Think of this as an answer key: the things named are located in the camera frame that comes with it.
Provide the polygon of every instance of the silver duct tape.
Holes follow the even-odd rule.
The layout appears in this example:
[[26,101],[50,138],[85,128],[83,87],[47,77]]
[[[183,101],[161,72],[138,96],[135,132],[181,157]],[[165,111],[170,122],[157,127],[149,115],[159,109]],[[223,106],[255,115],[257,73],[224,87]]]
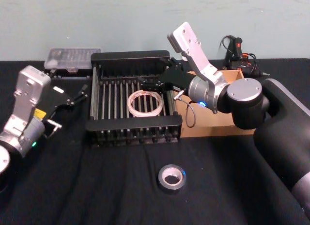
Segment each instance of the silver duct tape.
[[[169,182],[168,178],[173,177],[176,182]],[[162,167],[158,174],[158,182],[161,190],[168,194],[177,194],[186,184],[186,172],[180,166],[168,164]]]

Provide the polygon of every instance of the clear plastic box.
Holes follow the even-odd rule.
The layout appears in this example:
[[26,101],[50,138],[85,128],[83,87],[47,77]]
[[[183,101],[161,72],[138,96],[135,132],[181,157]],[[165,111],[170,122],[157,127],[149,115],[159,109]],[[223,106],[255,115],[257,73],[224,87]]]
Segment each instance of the clear plastic box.
[[91,69],[91,55],[100,52],[100,48],[53,48],[48,54],[44,68],[65,69],[70,73],[77,73],[79,69]]

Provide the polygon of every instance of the black tool holder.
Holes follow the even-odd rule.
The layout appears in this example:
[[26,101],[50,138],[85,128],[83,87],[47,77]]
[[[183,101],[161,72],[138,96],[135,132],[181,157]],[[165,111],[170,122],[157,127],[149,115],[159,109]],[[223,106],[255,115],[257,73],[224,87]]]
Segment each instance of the black tool holder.
[[[177,142],[182,117],[176,111],[172,91],[162,94],[163,110],[156,117],[134,117],[127,98],[141,89],[139,77],[153,81],[166,70],[170,59],[166,50],[95,53],[91,57],[93,84],[90,119],[86,130],[96,145],[128,145]],[[134,101],[136,110],[149,112],[156,100],[141,96]]]

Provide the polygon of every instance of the blue indicator light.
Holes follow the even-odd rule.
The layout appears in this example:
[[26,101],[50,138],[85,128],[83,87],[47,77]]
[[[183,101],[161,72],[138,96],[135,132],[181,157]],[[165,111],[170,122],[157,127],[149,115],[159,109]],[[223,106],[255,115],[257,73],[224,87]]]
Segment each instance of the blue indicator light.
[[206,106],[207,106],[207,105],[206,105],[206,103],[205,103],[205,102],[203,102],[203,101],[200,101],[200,102],[199,102],[199,104],[200,104],[200,105],[202,105],[202,106],[204,106],[204,107],[206,107]]

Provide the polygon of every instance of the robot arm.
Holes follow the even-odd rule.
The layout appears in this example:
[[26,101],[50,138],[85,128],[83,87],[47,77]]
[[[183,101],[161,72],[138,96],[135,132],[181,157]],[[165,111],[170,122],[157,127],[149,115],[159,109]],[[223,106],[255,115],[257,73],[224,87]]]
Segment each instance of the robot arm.
[[46,126],[53,126],[48,137],[62,127],[51,120],[56,110],[73,108],[87,97],[84,93],[87,85],[71,98],[64,90],[52,88],[50,84],[51,78],[32,66],[19,72],[14,110],[0,133],[0,194],[5,194],[19,163],[44,134]]
[[[212,66],[187,22],[168,39],[188,60],[197,76],[177,64],[167,69],[157,87],[144,82],[144,90],[175,90],[214,113],[232,113],[235,125],[254,129],[255,145],[310,218],[310,111],[281,83],[266,79],[240,79],[228,85]],[[268,113],[271,118],[265,120]]]

